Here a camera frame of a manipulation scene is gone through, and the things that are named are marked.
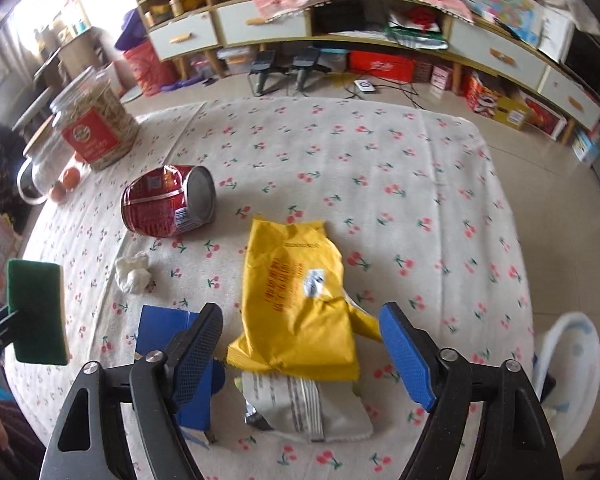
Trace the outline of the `yellow green sponge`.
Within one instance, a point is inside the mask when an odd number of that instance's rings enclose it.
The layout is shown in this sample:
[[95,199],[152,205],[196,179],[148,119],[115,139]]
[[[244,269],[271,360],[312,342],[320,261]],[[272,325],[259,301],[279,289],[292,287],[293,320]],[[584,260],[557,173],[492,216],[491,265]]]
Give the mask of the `yellow green sponge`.
[[56,263],[9,260],[7,307],[15,315],[12,346],[19,362],[68,364],[63,278]]

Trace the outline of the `yellow snack bag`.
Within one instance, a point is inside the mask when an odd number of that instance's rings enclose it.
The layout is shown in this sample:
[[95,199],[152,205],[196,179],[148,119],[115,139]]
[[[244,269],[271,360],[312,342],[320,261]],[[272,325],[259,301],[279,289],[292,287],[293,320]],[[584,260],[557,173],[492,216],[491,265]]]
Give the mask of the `yellow snack bag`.
[[254,219],[242,274],[242,333],[231,366],[316,382],[355,382],[355,338],[381,341],[377,318],[350,301],[339,249],[323,221]]

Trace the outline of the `white trash bin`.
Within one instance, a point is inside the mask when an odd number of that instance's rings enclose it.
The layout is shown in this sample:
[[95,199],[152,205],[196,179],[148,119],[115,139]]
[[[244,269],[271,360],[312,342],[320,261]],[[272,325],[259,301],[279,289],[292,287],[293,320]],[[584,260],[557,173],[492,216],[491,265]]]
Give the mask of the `white trash bin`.
[[586,314],[565,313],[535,335],[532,385],[564,457],[582,436],[600,391],[600,337]]

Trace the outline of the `blue cardboard box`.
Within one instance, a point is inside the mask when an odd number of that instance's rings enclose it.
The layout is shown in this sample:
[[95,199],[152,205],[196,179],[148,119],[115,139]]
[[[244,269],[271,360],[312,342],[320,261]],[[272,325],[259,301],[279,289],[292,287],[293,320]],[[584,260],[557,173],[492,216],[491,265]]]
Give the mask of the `blue cardboard box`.
[[184,438],[202,448],[215,442],[211,400],[225,384],[224,365],[213,357],[222,328],[216,304],[206,304],[198,313],[145,304],[136,337],[139,358],[154,351],[166,355],[166,405]]

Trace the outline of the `white crumpled tissue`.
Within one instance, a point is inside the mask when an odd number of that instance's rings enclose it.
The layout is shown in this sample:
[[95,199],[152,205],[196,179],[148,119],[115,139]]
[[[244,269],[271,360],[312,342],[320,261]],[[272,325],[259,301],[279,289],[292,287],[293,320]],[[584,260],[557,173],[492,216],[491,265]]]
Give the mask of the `white crumpled tissue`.
[[148,253],[138,252],[131,257],[117,258],[114,262],[114,278],[122,292],[140,294],[151,281]]

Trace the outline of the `silver foil wrapper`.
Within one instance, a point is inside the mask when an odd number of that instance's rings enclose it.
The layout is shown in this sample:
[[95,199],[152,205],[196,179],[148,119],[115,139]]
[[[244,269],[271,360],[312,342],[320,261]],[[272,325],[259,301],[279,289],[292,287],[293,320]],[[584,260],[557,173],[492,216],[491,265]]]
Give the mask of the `silver foil wrapper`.
[[245,423],[300,443],[354,442],[374,426],[353,382],[314,382],[243,372],[235,380],[245,400]]

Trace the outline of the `glass jug wooden lid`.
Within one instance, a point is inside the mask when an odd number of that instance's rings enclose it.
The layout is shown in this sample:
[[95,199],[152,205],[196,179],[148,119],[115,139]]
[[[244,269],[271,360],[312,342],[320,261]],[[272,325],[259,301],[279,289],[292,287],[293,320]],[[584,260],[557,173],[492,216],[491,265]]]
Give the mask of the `glass jug wooden lid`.
[[23,150],[24,162],[16,183],[20,198],[30,206],[42,205],[48,200],[60,204],[76,192],[78,188],[67,191],[61,183],[67,168],[76,167],[81,171],[80,184],[90,173],[90,167],[54,129],[53,122],[53,116],[47,118]]

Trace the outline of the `orange tangerine middle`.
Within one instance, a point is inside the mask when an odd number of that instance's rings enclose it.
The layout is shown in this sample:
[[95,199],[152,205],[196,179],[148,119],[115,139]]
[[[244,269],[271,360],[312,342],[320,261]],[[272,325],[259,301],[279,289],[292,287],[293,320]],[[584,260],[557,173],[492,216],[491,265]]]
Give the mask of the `orange tangerine middle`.
[[67,191],[75,190],[80,182],[81,171],[76,167],[69,167],[62,174],[61,183]]

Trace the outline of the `crushed red soda can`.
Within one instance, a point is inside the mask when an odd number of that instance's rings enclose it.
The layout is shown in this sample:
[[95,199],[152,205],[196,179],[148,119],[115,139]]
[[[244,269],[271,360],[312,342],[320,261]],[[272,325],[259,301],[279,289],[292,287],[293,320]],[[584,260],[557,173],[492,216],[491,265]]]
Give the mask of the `crushed red soda can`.
[[211,223],[216,192],[204,166],[166,165],[142,174],[121,196],[121,218],[136,234],[167,238]]

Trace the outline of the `red label seed jar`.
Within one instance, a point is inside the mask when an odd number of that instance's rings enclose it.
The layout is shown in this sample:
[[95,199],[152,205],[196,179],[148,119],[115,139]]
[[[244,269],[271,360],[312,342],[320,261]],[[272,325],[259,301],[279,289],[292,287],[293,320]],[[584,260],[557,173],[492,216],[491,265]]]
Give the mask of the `red label seed jar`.
[[102,70],[87,67],[50,103],[54,131],[93,171],[129,153],[140,124],[124,108]]

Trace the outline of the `cherry print tablecloth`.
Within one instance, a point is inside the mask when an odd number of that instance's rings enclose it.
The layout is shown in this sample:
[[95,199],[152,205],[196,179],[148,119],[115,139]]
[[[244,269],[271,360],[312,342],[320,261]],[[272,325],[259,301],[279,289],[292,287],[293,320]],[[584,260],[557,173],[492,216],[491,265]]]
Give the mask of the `cherry print tablecloth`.
[[[207,167],[218,206],[201,229],[159,240],[122,222],[124,188],[166,164]],[[441,347],[466,359],[529,364],[532,310],[512,210],[491,153],[468,120],[333,99],[213,101],[140,120],[125,157],[47,203],[29,260],[64,270],[66,366],[9,356],[20,410],[47,440],[81,366],[132,360],[145,304],[224,313],[222,339],[242,330],[242,269],[251,222],[322,220],[340,251],[344,288],[367,312],[388,301]],[[151,281],[118,289],[114,262],[147,252]]]

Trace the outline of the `purple hat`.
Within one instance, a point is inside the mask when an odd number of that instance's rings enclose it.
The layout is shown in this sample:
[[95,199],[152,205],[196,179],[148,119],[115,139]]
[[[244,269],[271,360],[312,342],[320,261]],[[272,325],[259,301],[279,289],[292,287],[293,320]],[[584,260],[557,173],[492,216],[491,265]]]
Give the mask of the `purple hat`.
[[133,9],[125,14],[121,34],[114,43],[114,47],[118,51],[129,51],[142,44],[146,38],[147,32],[140,14]]

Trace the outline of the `wooden tv cabinet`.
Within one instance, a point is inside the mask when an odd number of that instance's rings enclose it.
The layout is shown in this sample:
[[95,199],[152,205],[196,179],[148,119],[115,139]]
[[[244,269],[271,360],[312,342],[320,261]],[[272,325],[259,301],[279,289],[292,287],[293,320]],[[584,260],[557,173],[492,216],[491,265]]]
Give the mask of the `wooden tv cabinet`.
[[518,84],[592,130],[600,102],[577,79],[496,18],[471,13],[466,23],[404,0],[335,0],[267,22],[252,0],[137,0],[137,11],[160,60],[243,44],[339,41],[443,58],[453,82],[464,68]]

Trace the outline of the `red cardboard box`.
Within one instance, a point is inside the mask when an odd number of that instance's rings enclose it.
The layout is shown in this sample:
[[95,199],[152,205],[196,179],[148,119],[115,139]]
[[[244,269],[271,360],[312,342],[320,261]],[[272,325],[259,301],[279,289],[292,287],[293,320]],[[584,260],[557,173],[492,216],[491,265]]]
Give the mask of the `red cardboard box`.
[[349,70],[399,82],[414,81],[415,62],[404,56],[354,50],[349,53]]

